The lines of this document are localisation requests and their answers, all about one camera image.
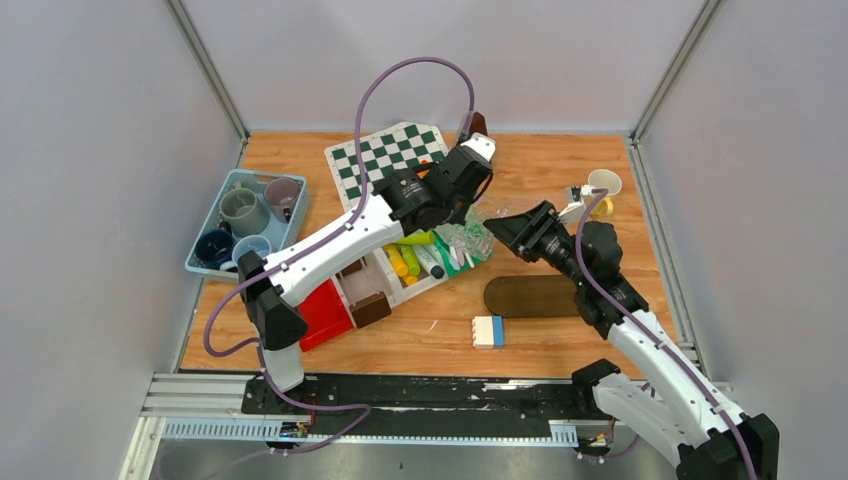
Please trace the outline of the cream mug yellow handle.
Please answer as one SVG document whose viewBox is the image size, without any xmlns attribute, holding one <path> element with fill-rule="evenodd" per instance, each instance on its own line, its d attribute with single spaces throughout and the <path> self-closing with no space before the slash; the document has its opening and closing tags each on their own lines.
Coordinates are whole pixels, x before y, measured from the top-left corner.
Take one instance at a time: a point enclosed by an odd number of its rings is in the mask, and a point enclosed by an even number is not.
<svg viewBox="0 0 848 480">
<path fill-rule="evenodd" d="M 609 169 L 596 169 L 589 174 L 588 184 L 592 187 L 592 191 L 606 191 L 606 195 L 591 210 L 591 216 L 604 217 L 611 215 L 614 212 L 612 198 L 619 194 L 623 187 L 621 177 Z"/>
</svg>

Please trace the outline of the purple mug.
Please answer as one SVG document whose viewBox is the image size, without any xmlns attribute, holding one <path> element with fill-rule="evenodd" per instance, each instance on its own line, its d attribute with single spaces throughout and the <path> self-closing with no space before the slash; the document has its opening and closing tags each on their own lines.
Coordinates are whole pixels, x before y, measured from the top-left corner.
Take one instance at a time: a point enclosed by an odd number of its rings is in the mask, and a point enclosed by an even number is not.
<svg viewBox="0 0 848 480">
<path fill-rule="evenodd" d="M 301 189 L 302 183 L 291 177 L 276 178 L 267 184 L 263 198 L 278 221 L 291 220 Z"/>
</svg>

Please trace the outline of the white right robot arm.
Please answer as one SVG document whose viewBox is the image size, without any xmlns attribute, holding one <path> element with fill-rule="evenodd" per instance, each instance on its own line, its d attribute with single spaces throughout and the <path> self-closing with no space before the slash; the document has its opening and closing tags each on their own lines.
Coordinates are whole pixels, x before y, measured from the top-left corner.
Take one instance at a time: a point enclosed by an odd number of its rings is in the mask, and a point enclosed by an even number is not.
<svg viewBox="0 0 848 480">
<path fill-rule="evenodd" d="M 645 376 L 636 386 L 607 359 L 572 375 L 571 403 L 584 417 L 601 412 L 628 425 L 680 479 L 774 479 L 780 434 L 765 414 L 747 414 L 689 360 L 620 271 L 614 226 L 581 221 L 575 233 L 543 201 L 484 227 L 517 257 L 543 260 L 569 279 L 584 322 Z"/>
</svg>

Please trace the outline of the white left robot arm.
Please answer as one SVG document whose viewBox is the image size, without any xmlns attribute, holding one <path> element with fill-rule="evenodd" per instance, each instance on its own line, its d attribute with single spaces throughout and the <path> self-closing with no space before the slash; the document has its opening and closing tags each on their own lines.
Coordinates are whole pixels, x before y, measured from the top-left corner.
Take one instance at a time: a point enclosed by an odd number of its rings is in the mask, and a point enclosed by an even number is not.
<svg viewBox="0 0 848 480">
<path fill-rule="evenodd" d="M 475 135 L 439 162 L 400 169 L 378 180 L 355 208 L 295 245 L 237 262 L 241 298 L 259 335 L 261 364 L 272 380 L 268 400 L 283 413 L 306 400 L 300 340 L 308 325 L 299 305 L 354 261 L 419 230 L 463 224 L 493 178 L 493 139 Z"/>
</svg>

